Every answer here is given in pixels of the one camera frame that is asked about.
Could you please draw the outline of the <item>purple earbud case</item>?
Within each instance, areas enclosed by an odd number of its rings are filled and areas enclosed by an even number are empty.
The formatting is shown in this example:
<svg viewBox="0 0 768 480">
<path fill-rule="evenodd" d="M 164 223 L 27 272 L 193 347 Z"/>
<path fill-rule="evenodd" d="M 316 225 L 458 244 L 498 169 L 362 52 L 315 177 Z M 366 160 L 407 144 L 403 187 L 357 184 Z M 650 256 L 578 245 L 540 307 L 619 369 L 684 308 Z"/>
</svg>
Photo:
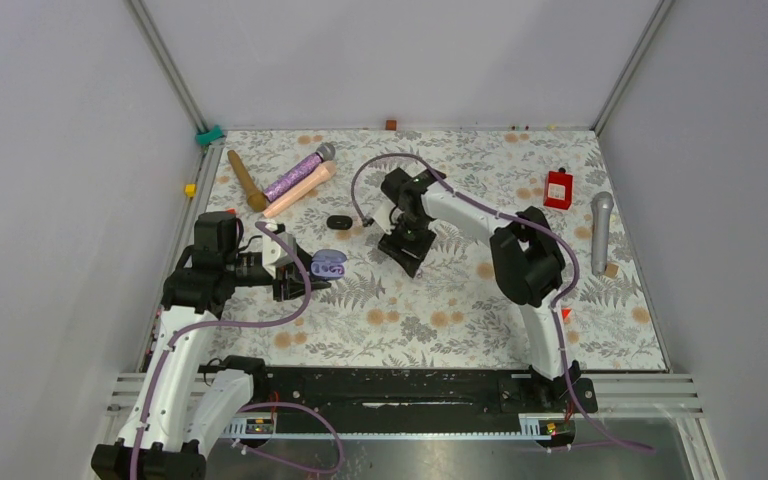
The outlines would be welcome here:
<svg viewBox="0 0 768 480">
<path fill-rule="evenodd" d="M 347 256 L 338 250 L 321 249 L 311 258 L 310 272 L 324 280 L 337 280 L 345 276 Z"/>
</svg>

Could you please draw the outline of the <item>black earbud charging case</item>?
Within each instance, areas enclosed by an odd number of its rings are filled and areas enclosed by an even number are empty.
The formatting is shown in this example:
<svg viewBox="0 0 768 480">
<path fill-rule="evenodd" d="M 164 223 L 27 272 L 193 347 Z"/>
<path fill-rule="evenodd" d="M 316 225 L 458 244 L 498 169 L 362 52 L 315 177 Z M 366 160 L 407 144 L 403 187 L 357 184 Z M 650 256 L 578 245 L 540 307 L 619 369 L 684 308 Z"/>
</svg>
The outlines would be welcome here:
<svg viewBox="0 0 768 480">
<path fill-rule="evenodd" d="M 347 231 L 353 226 L 353 220 L 347 215 L 330 215 L 326 219 L 326 226 L 332 230 Z"/>
</svg>

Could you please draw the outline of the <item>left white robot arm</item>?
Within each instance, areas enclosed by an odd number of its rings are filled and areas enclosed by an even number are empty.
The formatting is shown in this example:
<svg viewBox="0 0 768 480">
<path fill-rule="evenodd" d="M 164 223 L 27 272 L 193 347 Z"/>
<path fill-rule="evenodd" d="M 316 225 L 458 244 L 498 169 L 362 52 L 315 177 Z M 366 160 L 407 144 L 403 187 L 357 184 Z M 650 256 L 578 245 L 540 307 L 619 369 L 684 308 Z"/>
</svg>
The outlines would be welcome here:
<svg viewBox="0 0 768 480">
<path fill-rule="evenodd" d="M 244 408 L 269 401 L 260 359 L 221 365 L 196 409 L 188 409 L 201 352 L 216 328 L 266 329 L 288 324 L 308 308 L 314 291 L 310 255 L 275 221 L 258 221 L 262 247 L 242 250 L 241 220 L 227 211 L 200 215 L 194 242 L 163 285 L 157 344 L 135 405 L 112 444 L 95 447 L 90 465 L 100 479 L 203 479 L 223 430 Z M 271 321 L 225 321 L 239 288 L 270 285 L 276 301 L 301 299 Z"/>
</svg>

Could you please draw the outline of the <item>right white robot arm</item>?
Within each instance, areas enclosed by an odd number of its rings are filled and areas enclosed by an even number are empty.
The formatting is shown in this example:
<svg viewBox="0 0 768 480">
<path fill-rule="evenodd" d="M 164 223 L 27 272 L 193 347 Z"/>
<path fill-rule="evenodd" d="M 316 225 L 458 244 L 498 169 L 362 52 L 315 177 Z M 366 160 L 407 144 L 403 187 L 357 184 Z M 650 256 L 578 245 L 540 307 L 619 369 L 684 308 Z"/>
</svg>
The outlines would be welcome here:
<svg viewBox="0 0 768 480">
<path fill-rule="evenodd" d="M 486 245 L 495 282 L 523 319 L 535 402 L 549 412 L 561 410 L 573 398 L 580 368 L 569 361 L 562 343 L 554 298 L 566 262 L 545 215 L 530 207 L 503 220 L 489 207 L 447 191 L 442 179 L 433 169 L 410 176 L 397 168 L 385 176 L 381 190 L 399 214 L 391 216 L 387 207 L 374 214 L 374 222 L 384 231 L 379 250 L 415 277 L 436 238 L 430 228 L 435 220 Z"/>
</svg>

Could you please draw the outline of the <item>brown toy microphone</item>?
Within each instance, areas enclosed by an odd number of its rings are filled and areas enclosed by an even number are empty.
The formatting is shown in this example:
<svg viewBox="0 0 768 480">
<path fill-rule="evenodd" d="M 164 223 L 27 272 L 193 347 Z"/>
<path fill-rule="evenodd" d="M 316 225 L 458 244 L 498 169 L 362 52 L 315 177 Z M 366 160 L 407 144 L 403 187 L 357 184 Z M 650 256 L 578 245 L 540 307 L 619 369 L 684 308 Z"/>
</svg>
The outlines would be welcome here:
<svg viewBox="0 0 768 480">
<path fill-rule="evenodd" d="M 261 213 L 269 206 L 269 200 L 263 191 L 255 184 L 248 169 L 239 154 L 234 150 L 227 152 L 227 158 L 232 171 L 243 190 L 247 205 L 256 213 Z"/>
</svg>

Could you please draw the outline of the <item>pink toy microphone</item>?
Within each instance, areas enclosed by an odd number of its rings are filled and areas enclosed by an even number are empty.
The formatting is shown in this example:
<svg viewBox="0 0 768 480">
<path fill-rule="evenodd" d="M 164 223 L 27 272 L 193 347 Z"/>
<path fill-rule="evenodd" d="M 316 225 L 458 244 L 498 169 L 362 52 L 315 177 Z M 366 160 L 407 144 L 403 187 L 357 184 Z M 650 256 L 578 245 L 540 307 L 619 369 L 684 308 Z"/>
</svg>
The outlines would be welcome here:
<svg viewBox="0 0 768 480">
<path fill-rule="evenodd" d="M 334 161 L 322 162 L 307 177 L 272 202 L 263 212 L 265 218 L 273 218 L 302 199 L 311 190 L 331 179 L 337 171 Z"/>
</svg>

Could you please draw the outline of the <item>purple glitter toy microphone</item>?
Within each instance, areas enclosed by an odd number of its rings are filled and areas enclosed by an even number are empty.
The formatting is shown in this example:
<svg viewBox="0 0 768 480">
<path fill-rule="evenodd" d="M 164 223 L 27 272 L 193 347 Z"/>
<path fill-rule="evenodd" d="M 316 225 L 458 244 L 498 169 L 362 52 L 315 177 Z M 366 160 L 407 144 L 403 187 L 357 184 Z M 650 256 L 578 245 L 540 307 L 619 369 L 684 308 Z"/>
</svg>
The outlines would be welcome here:
<svg viewBox="0 0 768 480">
<path fill-rule="evenodd" d="M 308 177 L 321 163 L 333 160 L 335 154 L 336 147 L 332 143 L 323 142 L 320 144 L 312 154 L 299 161 L 264 190 L 267 200 L 270 203 L 276 201 Z"/>
</svg>

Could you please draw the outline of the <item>red square box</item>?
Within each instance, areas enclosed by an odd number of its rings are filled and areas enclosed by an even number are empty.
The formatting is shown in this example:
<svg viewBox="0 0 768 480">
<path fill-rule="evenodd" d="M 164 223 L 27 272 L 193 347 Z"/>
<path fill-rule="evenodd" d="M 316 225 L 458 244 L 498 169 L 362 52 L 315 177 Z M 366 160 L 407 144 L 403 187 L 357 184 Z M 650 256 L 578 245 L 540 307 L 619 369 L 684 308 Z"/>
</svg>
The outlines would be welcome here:
<svg viewBox="0 0 768 480">
<path fill-rule="evenodd" d="M 564 167 L 549 171 L 544 186 L 543 205 L 568 210 L 573 200 L 573 176 Z"/>
</svg>

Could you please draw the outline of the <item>silver toy microphone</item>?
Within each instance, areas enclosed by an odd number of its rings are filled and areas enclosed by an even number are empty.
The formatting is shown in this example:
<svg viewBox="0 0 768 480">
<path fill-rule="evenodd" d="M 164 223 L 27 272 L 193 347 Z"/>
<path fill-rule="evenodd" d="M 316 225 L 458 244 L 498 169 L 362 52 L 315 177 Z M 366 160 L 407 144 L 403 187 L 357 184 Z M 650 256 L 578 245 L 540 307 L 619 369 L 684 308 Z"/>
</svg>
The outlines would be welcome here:
<svg viewBox="0 0 768 480">
<path fill-rule="evenodd" d="M 591 270 L 596 276 L 603 275 L 607 268 L 610 221 L 613 208 L 613 195 L 607 191 L 597 193 L 591 201 Z"/>
</svg>

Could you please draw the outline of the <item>beige small cube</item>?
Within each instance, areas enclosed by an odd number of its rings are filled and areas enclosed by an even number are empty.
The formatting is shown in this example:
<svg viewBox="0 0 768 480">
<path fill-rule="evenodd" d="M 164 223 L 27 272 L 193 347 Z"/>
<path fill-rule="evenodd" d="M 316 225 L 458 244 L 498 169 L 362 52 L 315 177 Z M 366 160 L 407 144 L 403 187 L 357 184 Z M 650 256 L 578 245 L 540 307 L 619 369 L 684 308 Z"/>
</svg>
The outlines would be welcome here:
<svg viewBox="0 0 768 480">
<path fill-rule="evenodd" d="M 619 266 L 614 263 L 608 263 L 604 275 L 609 278 L 616 278 L 619 273 Z"/>
</svg>

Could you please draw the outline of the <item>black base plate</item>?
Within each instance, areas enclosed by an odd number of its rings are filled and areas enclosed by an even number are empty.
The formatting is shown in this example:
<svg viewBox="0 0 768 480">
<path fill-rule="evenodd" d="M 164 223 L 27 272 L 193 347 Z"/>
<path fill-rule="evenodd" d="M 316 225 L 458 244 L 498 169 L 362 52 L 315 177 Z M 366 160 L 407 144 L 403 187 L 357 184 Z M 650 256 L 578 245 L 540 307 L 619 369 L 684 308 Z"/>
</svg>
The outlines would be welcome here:
<svg viewBox="0 0 768 480">
<path fill-rule="evenodd" d="M 532 370 L 268 366 L 228 356 L 199 367 L 254 378 L 252 405 L 279 434 L 512 434 L 520 416 L 569 419 L 598 410 L 594 385 L 572 368 L 572 382 Z"/>
</svg>

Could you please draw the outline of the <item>teal corner bracket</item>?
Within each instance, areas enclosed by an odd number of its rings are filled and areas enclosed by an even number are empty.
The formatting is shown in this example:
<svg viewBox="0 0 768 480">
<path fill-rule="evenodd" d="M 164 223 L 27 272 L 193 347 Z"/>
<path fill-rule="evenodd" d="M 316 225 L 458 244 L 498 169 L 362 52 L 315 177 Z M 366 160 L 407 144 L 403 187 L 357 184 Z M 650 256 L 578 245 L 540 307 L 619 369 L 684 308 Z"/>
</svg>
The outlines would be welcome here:
<svg viewBox="0 0 768 480">
<path fill-rule="evenodd" d="M 210 145 L 212 142 L 223 138 L 224 136 L 225 134 L 222 128 L 219 125 L 214 125 L 211 129 L 203 133 L 198 133 L 195 136 L 195 140 L 200 147 L 206 147 Z"/>
</svg>

